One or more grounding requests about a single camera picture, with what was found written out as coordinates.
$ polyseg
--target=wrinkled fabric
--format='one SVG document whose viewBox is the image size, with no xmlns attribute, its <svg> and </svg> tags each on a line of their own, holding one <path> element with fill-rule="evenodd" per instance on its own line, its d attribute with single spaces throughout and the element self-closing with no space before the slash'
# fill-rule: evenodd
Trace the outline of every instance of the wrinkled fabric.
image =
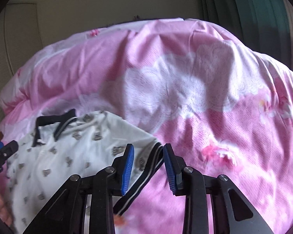
<svg viewBox="0 0 293 234">
<path fill-rule="evenodd" d="M 6 142 L 23 137 L 40 115 L 107 110 L 171 143 L 203 174 L 229 176 L 275 234 L 289 229 L 293 72 L 199 20 L 154 20 L 83 37 L 46 47 L 2 90 Z M 184 198 L 172 195 L 163 166 L 120 232 L 181 233 L 183 214 Z"/>
</svg>

